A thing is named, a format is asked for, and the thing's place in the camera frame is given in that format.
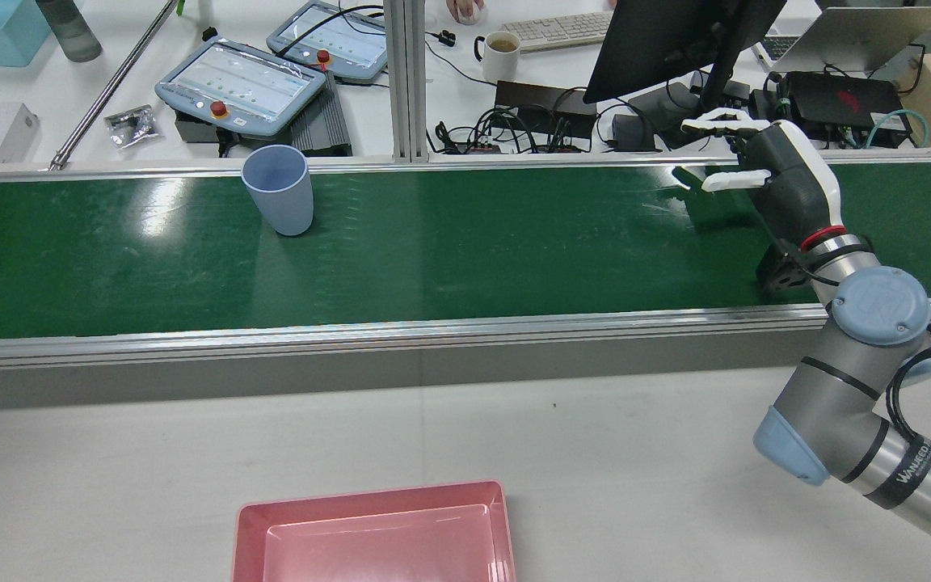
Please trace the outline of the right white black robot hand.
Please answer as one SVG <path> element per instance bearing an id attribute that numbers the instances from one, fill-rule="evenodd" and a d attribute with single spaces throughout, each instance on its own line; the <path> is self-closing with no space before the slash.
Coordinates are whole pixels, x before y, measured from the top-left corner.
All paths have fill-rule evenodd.
<path id="1" fill-rule="evenodd" d="M 701 189 L 745 189 L 776 239 L 809 251 L 846 234 L 837 177 L 794 122 L 757 120 L 740 110 L 717 108 L 683 120 L 680 128 L 732 140 L 739 170 L 710 175 Z"/>

